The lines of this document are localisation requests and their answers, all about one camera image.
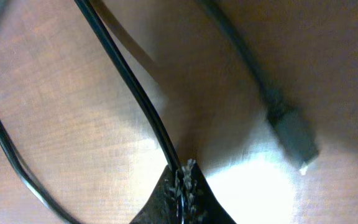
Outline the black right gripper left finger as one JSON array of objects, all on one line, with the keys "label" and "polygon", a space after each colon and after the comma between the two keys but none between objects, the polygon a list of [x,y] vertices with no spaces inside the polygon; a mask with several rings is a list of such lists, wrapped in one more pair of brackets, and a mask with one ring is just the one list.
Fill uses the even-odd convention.
[{"label": "black right gripper left finger", "polygon": [[149,199],[130,224],[182,223],[182,172],[166,166]]}]

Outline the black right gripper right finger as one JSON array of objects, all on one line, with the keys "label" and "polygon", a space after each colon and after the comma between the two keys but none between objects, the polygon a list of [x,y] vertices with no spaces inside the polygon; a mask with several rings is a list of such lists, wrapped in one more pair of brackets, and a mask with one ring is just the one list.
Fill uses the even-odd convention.
[{"label": "black right gripper right finger", "polygon": [[182,167],[184,223],[236,224],[218,202],[197,162],[189,159]]}]

